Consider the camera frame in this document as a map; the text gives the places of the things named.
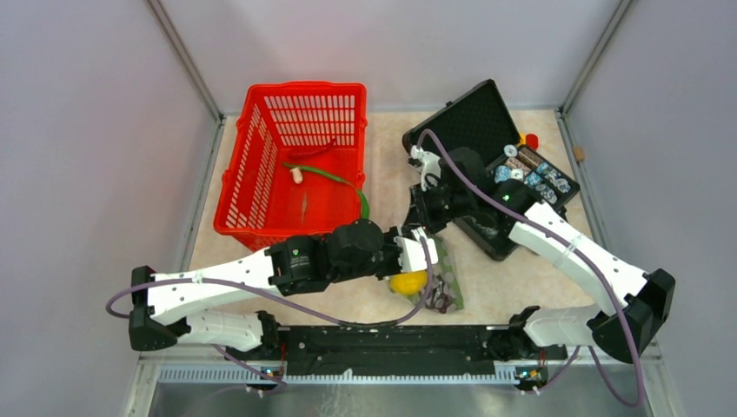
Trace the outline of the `yellow toy fruit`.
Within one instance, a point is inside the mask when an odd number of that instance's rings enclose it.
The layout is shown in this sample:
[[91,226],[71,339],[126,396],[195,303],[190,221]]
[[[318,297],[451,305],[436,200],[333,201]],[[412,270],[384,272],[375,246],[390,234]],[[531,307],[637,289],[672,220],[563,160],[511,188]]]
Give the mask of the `yellow toy fruit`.
[[389,289],[402,296],[413,296],[420,293],[428,283],[426,271],[415,271],[389,277]]

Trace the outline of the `red grape bunch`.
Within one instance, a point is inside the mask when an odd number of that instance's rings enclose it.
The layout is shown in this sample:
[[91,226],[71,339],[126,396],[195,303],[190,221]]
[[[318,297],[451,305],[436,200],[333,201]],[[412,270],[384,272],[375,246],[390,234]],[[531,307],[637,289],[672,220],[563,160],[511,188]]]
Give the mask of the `red grape bunch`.
[[458,281],[437,275],[425,308],[439,314],[450,314],[464,309],[464,300]]

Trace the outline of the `clear zip top bag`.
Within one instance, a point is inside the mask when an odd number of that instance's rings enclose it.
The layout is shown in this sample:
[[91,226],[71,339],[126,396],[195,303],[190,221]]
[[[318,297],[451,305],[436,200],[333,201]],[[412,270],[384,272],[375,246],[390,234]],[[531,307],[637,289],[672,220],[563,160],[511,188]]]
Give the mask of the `clear zip top bag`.
[[[433,265],[433,286],[425,300],[424,308],[437,314],[461,311],[464,309],[464,299],[455,267],[455,258],[440,236],[430,235],[428,242],[432,242],[435,246],[438,261]],[[422,298],[427,276],[425,271],[418,271],[390,276],[387,282],[391,293],[400,295],[416,305]]]

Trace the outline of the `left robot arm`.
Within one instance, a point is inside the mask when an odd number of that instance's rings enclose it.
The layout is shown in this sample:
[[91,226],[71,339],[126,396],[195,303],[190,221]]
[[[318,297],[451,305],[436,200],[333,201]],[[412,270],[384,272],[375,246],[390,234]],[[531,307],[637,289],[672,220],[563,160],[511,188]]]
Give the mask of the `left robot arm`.
[[384,232],[359,219],[207,268],[157,273],[137,267],[131,274],[129,342],[139,352],[178,343],[216,344],[268,359],[279,345],[275,320],[265,313],[224,313],[222,305],[255,296],[279,301],[357,278],[426,271],[436,260],[422,229]]

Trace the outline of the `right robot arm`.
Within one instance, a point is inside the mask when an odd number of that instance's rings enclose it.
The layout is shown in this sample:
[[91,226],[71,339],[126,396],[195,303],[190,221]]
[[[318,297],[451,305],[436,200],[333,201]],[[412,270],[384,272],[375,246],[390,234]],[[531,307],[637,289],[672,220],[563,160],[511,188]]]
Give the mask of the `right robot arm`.
[[545,202],[514,218],[512,241],[550,261],[594,304],[532,308],[509,335],[512,351],[532,358],[553,345],[588,346],[624,363],[637,362],[668,318],[674,277],[662,268],[647,272],[617,258]]

